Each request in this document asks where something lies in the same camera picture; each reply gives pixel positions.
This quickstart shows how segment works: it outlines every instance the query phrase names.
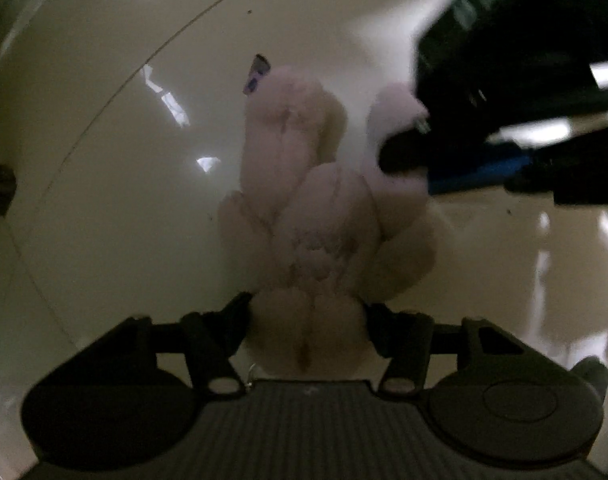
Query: floor seam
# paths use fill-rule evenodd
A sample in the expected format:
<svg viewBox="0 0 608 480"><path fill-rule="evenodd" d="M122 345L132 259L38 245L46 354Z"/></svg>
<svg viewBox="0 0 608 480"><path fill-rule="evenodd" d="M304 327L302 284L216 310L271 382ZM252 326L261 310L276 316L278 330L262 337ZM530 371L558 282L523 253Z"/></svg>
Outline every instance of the floor seam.
<svg viewBox="0 0 608 480"><path fill-rule="evenodd" d="M9 235L10 235L10 229L8 228L8 225L6 224L6 221L4 221L4 227L5 227L6 229L8 229L8 231L9 231ZM14 238L13 238L12 236L10 236L10 238L11 238L11 242L12 242L12 244L13 244L13 245L14 245L14 247L15 247L15 240L14 240ZM18 260L19 260L19 257L18 257L18 258L17 258L17 260L16 260L16 261L15 261L15 262L12 264L12 268L10 269L10 272L9 272L9 278L8 278L8 281L7 281L7 282L6 282L6 284L4 285L4 293L2 294L2 299L1 299L1 302L0 302L0 304L1 304L1 306L2 306L2 310L4 309L4 306L6 305L6 300L8 299L8 295L9 295L10 290L11 290L11 284L13 283L13 279L14 279L15 275L17 274Z"/></svg>
<svg viewBox="0 0 608 480"><path fill-rule="evenodd" d="M24 270L26 271L26 275L28 276L28 279L31 281L31 283L33 284L33 286L35 288L35 291L37 292L37 295L44 302L44 305L46 306L47 310L53 316L55 324L58 326L58 328L60 329L60 331L66 337L66 340L68 340L73 345L73 347L76 348L77 346L75 344L75 341L73 340L71 334L69 334L68 331L66 330L66 326L64 325L64 322L62 321L62 319L60 318L60 316L58 315L57 311L52 306L52 304L50 303L50 301L46 298L46 296L44 295L44 293L41 290L41 288L38 286L35 277L31 273L31 269L29 268L28 264L24 260L24 257L22 255L22 251L20 250L20 247L19 247L17 241L15 240L15 236L13 234L13 231L12 231L11 227L6 222L4 222L4 225L5 225L6 229L8 230L8 235L11 238L11 242L13 244L13 247L15 248L15 252L17 253L17 263L15 264L15 269L14 269L14 272L13 272L13 277L15 277L15 275L17 273L17 267L18 267L18 265L23 266ZM11 278L11 280L8 283L8 288L6 290L6 294L4 295L4 304L6 304L6 298L8 296L8 292L9 292L9 290L11 288L11 283L12 282L13 282L13 279Z"/></svg>
<svg viewBox="0 0 608 480"><path fill-rule="evenodd" d="M35 219L36 219L36 217L37 217L37 215L38 215L38 213L39 213L39 211L40 211L40 209L42 207L42 204L44 203L44 199L46 199L46 196L48 195L49 191L51 190L51 188L53 186L53 183L55 183L55 181L58 179L58 177L60 176L60 174L62 174L63 168L68 163L68 160L73 155L73 152L75 152L75 150L81 144L82 140L84 140L84 138L86 138L89 130L95 124L95 122L97 122L97 120L106 111L106 109L113 103L113 101L115 101L116 97L122 92L122 90L124 90L124 88L126 88L126 85L128 83L130 83L133 80L133 78L135 78L135 76L142 70L142 68L146 64L148 64L157 54L159 54L164 48L166 48L175 38L177 38L178 36L180 36L180 34L182 34L188 27L190 27L191 25L193 25L193 23L197 22L200 18L204 17L206 14L208 14L209 12L211 12L213 9L215 9L219 4L221 4L224 1L225 0L216 0L214 3L210 4L210 6L208 6L206 9L204 9L202 12L198 13L193 19L191 19L188 23L186 23L185 25L183 25L177 32L175 32L170 38L168 38L164 43L162 43L162 45L160 45L157 49L155 49L155 51L153 52L153 54L151 54L150 56L148 56L146 58L146 60L144 61L144 63L142 63L126 79L126 81L124 81L124 83L122 83L120 85L120 87L113 93L113 95L111 95L111 97L102 106L102 108L98 111L98 113L94 115L94 117L88 123L88 126L86 126L84 128L84 130L82 131L82 133L79 134L79 137L76 139L76 141L73 143L73 145L71 146L71 148L68 150L68 152L66 153L66 155L62 159L62 162L58 166L55 174L53 174L53 177L50 179L50 181L48 183L48 186L42 192L42 195L40 196L40 199L38 200L37 205L36 205L36 207L35 207L35 209L33 211L32 220L30 222L30 227L28 229L28 232L27 232L26 236L24 236L24 243L26 243L29 240L29 238L31 237L31 234L33 233Z"/></svg>

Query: white teddy bear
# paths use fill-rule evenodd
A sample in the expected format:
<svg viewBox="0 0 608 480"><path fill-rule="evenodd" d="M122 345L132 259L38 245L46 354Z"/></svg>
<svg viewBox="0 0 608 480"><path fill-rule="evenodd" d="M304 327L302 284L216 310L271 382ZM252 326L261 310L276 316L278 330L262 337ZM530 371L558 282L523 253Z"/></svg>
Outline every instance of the white teddy bear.
<svg viewBox="0 0 608 480"><path fill-rule="evenodd" d="M252 276L248 351L284 379L350 378L370 345L364 303L395 297L434 263L425 172L377 165L382 143L425 108L404 84L384 88L357 172L320 163L332 99L292 67L263 78L246 104L241 191L219 209L225 249Z"/></svg>

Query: ribbed rubber mat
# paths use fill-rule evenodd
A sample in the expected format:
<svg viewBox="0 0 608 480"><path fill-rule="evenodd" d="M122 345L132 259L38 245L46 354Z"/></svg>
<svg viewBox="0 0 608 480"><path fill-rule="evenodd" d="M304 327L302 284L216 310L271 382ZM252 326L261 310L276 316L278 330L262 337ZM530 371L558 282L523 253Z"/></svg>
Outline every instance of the ribbed rubber mat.
<svg viewBox="0 0 608 480"><path fill-rule="evenodd" d="M447 447L412 404L386 402L365 383L259 382L239 400L212 402L173 449L110 472L47 463L26 480L591 480L577 461L519 472L482 465Z"/></svg>

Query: plush toy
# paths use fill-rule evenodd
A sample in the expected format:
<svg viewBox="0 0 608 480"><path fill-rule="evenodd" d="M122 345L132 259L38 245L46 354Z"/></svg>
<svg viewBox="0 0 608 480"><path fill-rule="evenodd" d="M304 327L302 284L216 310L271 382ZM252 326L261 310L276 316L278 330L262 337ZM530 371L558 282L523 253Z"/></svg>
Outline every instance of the plush toy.
<svg viewBox="0 0 608 480"><path fill-rule="evenodd" d="M332 99L291 67L263 78L246 104L241 191L219 209L225 249L254 293L246 346L280 378L350 378L370 344L364 303L393 298L434 261L425 172L377 165L384 140L426 110L404 84L384 88L355 171L319 160Z"/></svg>

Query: white floor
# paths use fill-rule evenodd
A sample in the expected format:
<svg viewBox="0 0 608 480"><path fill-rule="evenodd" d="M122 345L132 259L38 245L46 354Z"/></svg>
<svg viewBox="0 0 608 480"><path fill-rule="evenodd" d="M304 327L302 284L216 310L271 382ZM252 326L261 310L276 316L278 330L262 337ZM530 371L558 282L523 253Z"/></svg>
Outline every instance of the white floor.
<svg viewBox="0 0 608 480"><path fill-rule="evenodd" d="M237 185L253 56L339 97L338 158L355 164L375 92L408 79L446 1L4 0L0 162L19 183L0 220L4 478L34 460L18 418L32 383L124 317L177 320L236 292L214 212ZM608 361L608 211L495 191L434 209L438 265L394 306L485 316L566 366ZM608 397L591 458L608 468Z"/></svg>

